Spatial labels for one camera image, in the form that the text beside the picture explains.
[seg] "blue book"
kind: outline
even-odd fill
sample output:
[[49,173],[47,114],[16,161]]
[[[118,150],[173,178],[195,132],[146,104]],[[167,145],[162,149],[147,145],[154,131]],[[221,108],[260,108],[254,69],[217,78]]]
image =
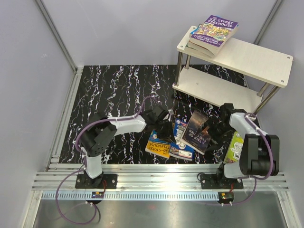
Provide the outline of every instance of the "blue book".
[[192,161],[194,158],[194,149],[180,142],[181,136],[184,130],[186,129],[186,127],[187,127],[187,123],[179,119],[175,119],[173,134],[176,140],[176,144],[171,143],[169,154],[170,156],[175,158]]

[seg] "white shelf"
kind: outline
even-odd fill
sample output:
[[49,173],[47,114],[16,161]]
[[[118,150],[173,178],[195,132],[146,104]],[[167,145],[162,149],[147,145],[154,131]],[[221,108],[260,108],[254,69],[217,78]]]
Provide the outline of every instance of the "white shelf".
[[177,46],[179,52],[240,72],[272,85],[284,88],[289,79],[293,57],[242,40],[230,38],[220,52],[210,58],[196,50],[185,51],[191,26]]
[[262,100],[254,90],[191,67],[188,70],[182,69],[179,86],[173,85],[173,88],[215,106],[233,103],[235,108],[245,109],[247,112],[253,112]]

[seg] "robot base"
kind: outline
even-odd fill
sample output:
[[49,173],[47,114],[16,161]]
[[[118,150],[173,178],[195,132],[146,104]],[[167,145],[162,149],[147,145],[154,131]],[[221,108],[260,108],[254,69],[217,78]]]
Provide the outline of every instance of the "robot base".
[[76,179],[76,189],[104,189],[103,182],[106,182],[106,189],[116,189],[117,174],[102,174],[97,178],[91,179],[88,175],[78,174]]
[[217,174],[200,174],[201,189],[231,189],[233,184],[233,189],[243,189],[243,182],[238,182],[237,179],[231,179],[226,177],[221,177]]

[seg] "book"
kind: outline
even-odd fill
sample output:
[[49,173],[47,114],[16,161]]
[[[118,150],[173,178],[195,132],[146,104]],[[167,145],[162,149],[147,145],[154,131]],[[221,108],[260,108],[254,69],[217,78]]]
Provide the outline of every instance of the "book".
[[170,143],[162,141],[157,138],[155,131],[152,131],[146,145],[145,151],[161,156],[163,158],[169,158]]
[[197,152],[204,154],[210,142],[210,135],[207,130],[201,129],[202,125],[208,120],[208,117],[195,110],[188,122],[188,125],[180,138],[180,142],[190,146]]
[[196,50],[196,51],[199,51],[205,55],[207,55],[208,57],[212,58],[214,57],[215,55],[209,51],[208,49],[204,48],[204,47],[201,47],[199,45],[196,45],[196,44],[193,44],[192,42],[188,42],[188,44],[186,44],[186,47],[185,47],[185,50]]
[[189,42],[205,48],[216,55],[237,30],[238,22],[211,15],[205,23],[199,24],[199,26],[190,33]]
[[178,118],[175,119],[173,134],[176,144],[171,142],[169,154],[175,158],[192,161],[194,158],[194,149],[180,142],[181,135],[185,131],[186,127],[187,123],[179,120]]
[[223,163],[238,162],[241,156],[243,144],[244,139],[238,132],[234,132]]

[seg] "dark book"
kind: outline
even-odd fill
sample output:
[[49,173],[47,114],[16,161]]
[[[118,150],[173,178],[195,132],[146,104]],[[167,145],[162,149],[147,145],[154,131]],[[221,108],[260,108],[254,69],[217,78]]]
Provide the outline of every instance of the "dark book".
[[174,138],[176,140],[175,143],[171,143],[170,146],[170,156],[180,159],[185,159],[188,161],[192,161],[194,158],[194,149],[180,142],[181,136],[187,127],[187,123],[175,119],[175,125],[173,129]]
[[195,110],[181,136],[180,142],[190,146],[197,152],[204,154],[211,139],[207,132],[208,127],[203,130],[201,129],[202,125],[207,120],[208,117]]

